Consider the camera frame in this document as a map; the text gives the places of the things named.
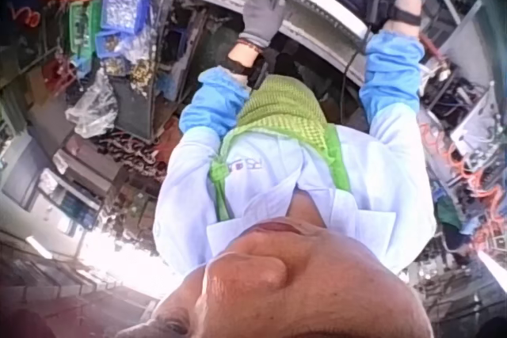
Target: blue sleeve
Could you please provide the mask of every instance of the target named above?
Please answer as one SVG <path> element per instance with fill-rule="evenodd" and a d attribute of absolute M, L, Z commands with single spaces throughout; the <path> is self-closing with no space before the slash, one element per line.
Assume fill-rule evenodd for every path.
<path fill-rule="evenodd" d="M 180 129 L 185 133 L 194 127 L 208 127 L 223 138 L 235 127 L 236 116 L 250 94 L 220 66 L 203 72 L 199 81 L 201 88 L 181 113 Z"/>
<path fill-rule="evenodd" d="M 387 31 L 372 37 L 366 47 L 366 74 L 359 92 L 369 123 L 392 104 L 419 111 L 419 61 L 423 55 L 421 43 L 413 37 Z"/>

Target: plastic bag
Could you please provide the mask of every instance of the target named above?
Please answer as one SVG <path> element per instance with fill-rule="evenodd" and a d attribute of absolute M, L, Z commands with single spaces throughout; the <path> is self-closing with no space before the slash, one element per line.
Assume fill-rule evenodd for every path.
<path fill-rule="evenodd" d="M 139 60 L 150 59 L 150 48 L 153 33 L 156 31 L 149 25 L 145 25 L 143 30 L 135 35 L 124 35 L 116 46 L 115 51 L 121 54 L 131 63 L 136 64 Z"/>
<path fill-rule="evenodd" d="M 118 103 L 104 69 L 100 69 L 95 82 L 78 103 L 65 111 L 65 117 L 76 125 L 75 132 L 83 138 L 102 135 L 114 127 Z"/>

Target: blue plastic bin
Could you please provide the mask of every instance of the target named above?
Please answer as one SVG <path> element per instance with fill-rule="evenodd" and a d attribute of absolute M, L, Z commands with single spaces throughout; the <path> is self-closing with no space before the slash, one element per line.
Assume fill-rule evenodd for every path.
<path fill-rule="evenodd" d="M 119 31 L 102 31 L 95 35 L 95 48 L 99 59 L 107 59 L 109 57 L 121 56 L 121 51 L 110 51 L 106 47 L 106 41 L 110 36 L 117 36 L 118 43 L 124 38 L 124 34 Z"/>
<path fill-rule="evenodd" d="M 147 21 L 151 0 L 102 0 L 101 27 L 135 35 Z"/>

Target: white lab coat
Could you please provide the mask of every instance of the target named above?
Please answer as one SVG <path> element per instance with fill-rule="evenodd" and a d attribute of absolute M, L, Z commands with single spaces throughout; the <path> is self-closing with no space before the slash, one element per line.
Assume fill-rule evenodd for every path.
<path fill-rule="evenodd" d="M 211 128 L 187 131 L 172 153 L 160 191 L 154 237 L 181 274 L 220 253 L 244 229 L 286 215 L 295 188 L 314 200 L 328 229 L 365 244 L 393 272 L 412 262 L 435 232 L 433 201 L 416 113 L 404 104 L 378 112 L 370 135 L 337 126 L 351 192 L 337 190 L 329 168 L 308 145 L 248 132 L 227 155 L 228 210 L 217 222 L 208 178 L 219 151 Z"/>

